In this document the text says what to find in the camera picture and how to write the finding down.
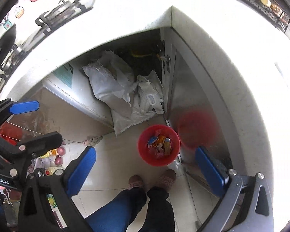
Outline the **large white woven sack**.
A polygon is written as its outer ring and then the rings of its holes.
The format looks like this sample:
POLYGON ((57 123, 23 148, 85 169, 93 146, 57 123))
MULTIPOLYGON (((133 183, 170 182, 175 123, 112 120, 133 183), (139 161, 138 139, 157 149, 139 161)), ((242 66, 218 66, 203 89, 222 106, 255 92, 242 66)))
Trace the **large white woven sack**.
POLYGON ((95 97, 121 116, 130 117, 137 87, 133 69, 112 51, 83 67, 95 97))

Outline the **left leg dark trousers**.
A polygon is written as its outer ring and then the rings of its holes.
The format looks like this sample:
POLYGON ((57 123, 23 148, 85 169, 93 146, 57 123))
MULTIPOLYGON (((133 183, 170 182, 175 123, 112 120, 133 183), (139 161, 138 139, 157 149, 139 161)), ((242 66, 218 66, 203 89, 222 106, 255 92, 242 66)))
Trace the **left leg dark trousers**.
POLYGON ((123 190, 85 220, 93 231, 126 231, 146 202, 143 188, 123 190))

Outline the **right leg dark trousers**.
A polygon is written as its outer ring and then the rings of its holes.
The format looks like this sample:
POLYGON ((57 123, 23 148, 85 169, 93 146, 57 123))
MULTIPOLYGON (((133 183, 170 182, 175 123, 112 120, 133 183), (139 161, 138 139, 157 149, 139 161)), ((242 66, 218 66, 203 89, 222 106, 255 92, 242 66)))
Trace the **right leg dark trousers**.
POLYGON ((174 211, 168 202, 169 193, 158 186, 147 192, 149 202, 147 216, 139 231, 175 231, 174 211))

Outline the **gas stove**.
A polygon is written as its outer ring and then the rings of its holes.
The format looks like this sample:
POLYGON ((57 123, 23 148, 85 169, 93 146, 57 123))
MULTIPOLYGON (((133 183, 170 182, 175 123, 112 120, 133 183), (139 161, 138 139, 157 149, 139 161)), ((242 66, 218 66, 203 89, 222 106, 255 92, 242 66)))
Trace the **gas stove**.
POLYGON ((7 31, 0 37, 0 78, 7 81, 21 62, 44 39, 91 9, 91 6, 83 5, 81 0, 60 0, 58 6, 51 11, 45 11, 35 20, 36 25, 39 26, 38 31, 20 45, 16 44, 16 25, 9 24, 7 31))

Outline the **left pink slipper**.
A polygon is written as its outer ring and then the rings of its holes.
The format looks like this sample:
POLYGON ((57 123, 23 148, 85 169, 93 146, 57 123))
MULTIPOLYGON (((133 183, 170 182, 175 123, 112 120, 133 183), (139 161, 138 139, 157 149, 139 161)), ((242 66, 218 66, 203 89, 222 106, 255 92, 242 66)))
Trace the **left pink slipper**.
POLYGON ((128 189, 132 190, 133 188, 144 189, 144 181, 141 176, 133 175, 129 178, 128 189))

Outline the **right pink slipper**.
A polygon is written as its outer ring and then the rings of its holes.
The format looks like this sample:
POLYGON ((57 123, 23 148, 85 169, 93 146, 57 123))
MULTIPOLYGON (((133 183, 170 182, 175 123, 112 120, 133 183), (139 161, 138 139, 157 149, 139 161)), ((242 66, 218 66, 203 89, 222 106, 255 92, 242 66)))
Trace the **right pink slipper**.
POLYGON ((172 169, 168 169, 159 177, 155 186, 169 192, 172 186, 174 185, 176 179, 177 179, 177 175, 175 171, 172 169))

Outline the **pink slipper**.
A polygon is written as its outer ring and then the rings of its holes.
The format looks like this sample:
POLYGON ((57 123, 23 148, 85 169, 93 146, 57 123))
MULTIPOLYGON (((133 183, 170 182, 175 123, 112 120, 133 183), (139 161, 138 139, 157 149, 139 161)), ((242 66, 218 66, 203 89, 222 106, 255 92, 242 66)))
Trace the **pink slipper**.
POLYGON ((133 175, 129 178, 128 189, 132 190, 133 188, 144 189, 144 181, 141 176, 133 175))
POLYGON ((169 192, 172 186, 174 185, 176 179, 177 179, 177 175, 175 171, 172 169, 168 169, 159 177, 155 186, 169 192))

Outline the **leg dark trousers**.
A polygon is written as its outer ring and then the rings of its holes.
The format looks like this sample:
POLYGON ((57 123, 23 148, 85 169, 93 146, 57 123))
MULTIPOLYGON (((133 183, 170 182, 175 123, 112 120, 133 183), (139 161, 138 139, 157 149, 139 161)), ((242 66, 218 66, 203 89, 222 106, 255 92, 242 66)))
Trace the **leg dark trousers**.
POLYGON ((143 188, 123 190, 85 220, 93 231, 126 231, 146 202, 143 188))
POLYGON ((174 211, 168 202, 169 193, 158 186, 147 192, 149 202, 147 216, 139 231, 175 231, 174 211))

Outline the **red plastic trash bucket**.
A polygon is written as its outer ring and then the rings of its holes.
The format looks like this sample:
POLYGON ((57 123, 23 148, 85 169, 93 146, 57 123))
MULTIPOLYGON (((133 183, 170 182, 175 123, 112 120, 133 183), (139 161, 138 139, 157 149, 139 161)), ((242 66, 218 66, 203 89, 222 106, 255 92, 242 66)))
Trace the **red plastic trash bucket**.
POLYGON ((151 166, 171 164, 180 152, 177 133, 166 125, 152 125, 142 132, 137 142, 142 160, 151 166))

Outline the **yellow sponge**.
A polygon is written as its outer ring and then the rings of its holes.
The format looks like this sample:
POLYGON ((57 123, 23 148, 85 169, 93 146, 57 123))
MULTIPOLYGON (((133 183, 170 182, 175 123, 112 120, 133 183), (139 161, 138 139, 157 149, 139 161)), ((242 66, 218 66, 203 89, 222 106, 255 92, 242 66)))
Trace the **yellow sponge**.
POLYGON ((271 1, 270 0, 260 0, 260 2, 266 6, 266 7, 271 7, 271 1))

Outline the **steel cabinet door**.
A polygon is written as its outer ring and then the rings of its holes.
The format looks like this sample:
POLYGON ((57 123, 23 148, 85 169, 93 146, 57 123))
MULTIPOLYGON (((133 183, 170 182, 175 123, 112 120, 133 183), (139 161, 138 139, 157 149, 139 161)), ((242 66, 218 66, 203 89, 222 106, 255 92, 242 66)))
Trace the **steel cabinet door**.
POLYGON ((166 118, 180 138, 182 160, 193 162, 195 149, 204 146, 232 166, 233 121, 216 85, 173 28, 162 30, 161 37, 170 59, 163 76, 166 118))

